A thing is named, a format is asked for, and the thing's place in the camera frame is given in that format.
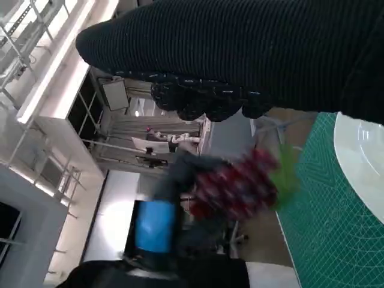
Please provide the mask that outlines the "black left hand blue tape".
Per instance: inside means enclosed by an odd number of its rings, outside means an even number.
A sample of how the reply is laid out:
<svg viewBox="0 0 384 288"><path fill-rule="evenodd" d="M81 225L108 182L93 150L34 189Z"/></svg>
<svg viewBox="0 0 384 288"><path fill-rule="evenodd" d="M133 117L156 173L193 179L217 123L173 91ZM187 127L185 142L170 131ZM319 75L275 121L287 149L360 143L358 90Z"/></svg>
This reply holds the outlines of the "black left hand blue tape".
<svg viewBox="0 0 384 288"><path fill-rule="evenodd" d="M152 189L148 201L136 206L125 250L127 258L145 256L182 255L186 248L200 247L212 240L225 226L218 214L194 219L188 230L183 230L181 195L189 193L200 173L226 167L225 160L206 155L180 152Z"/></svg>

